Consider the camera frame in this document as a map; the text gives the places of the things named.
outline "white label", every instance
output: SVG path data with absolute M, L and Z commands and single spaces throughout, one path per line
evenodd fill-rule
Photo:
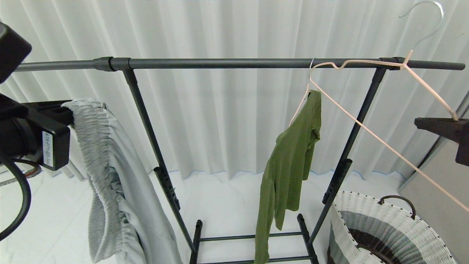
M 44 157 L 44 164 L 54 166 L 54 146 L 52 134 L 42 131 L 42 152 Z

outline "laundry basket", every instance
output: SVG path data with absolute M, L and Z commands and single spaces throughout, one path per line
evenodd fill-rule
M 384 202 L 405 200 L 412 213 Z M 331 210 L 327 264 L 449 264 L 455 263 L 442 239 L 416 216 L 401 196 L 380 200 L 341 192 Z

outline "white marble floor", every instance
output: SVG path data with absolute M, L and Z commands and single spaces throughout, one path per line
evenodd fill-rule
M 181 214 L 191 236 L 198 219 L 204 224 L 203 237 L 254 234 L 262 174 L 240 172 L 231 180 L 227 179 L 225 173 L 208 175 L 194 172 L 186 180 L 181 180 L 178 172 L 170 175 L 181 203 Z M 310 179 L 303 183 L 300 210 L 287 211 L 282 232 L 299 231 L 296 220 L 298 213 L 303 214 L 309 231 L 312 231 L 322 209 L 321 200 L 331 175 L 332 172 L 322 175 L 310 173 Z M 9 172 L 2 173 L 0 181 L 10 177 Z M 188 263 L 190 250 L 158 180 L 153 174 L 150 177 L 173 224 L 182 259 L 184 263 Z M 358 174 L 351 173 L 342 189 L 381 197 L 396 194 L 402 181 L 402 176 L 397 173 L 389 176 L 373 173 L 367 181 L 362 180 Z M 33 193 L 30 212 L 24 223 L 0 243 L 0 263 L 90 264 L 87 226 L 91 191 L 88 183 L 76 178 L 69 179 L 63 174 L 53 178 L 41 174 L 30 179 L 30 185 Z M 0 198 L 0 224 L 3 229 L 16 216 L 21 206 L 19 186 L 10 184 L 0 187 Z M 272 226 L 272 232 L 279 232 Z M 314 242 L 320 263 L 325 263 L 329 230 L 327 218 Z M 301 236 L 271 238 L 269 245 L 271 257 L 306 254 Z M 246 260 L 253 256 L 253 239 L 203 242 L 198 262 Z M 111 257 L 100 263 L 114 264 L 115 260 Z M 290 263 L 307 264 L 309 261 Z

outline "green long-sleeve garment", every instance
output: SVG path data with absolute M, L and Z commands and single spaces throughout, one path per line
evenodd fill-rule
M 268 239 L 273 218 L 281 230 L 285 210 L 298 210 L 301 184 L 308 179 L 320 128 L 321 93 L 311 91 L 294 122 L 278 136 L 262 177 L 255 264 L 265 264 L 269 259 Z

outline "gray stripe on basket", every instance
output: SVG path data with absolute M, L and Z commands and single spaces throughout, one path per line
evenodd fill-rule
M 380 239 L 401 263 L 424 263 L 419 248 L 401 231 L 375 217 L 351 211 L 339 211 L 348 229 L 356 229 Z
M 332 229 L 332 226 L 331 226 L 331 233 L 329 235 L 329 249 L 330 249 L 331 257 L 333 259 L 333 263 L 330 263 L 328 261 L 327 264 L 350 264 L 350 262 L 348 262 L 348 259 L 344 256 L 344 254 L 340 250 L 339 245 L 335 241 L 334 230 Z

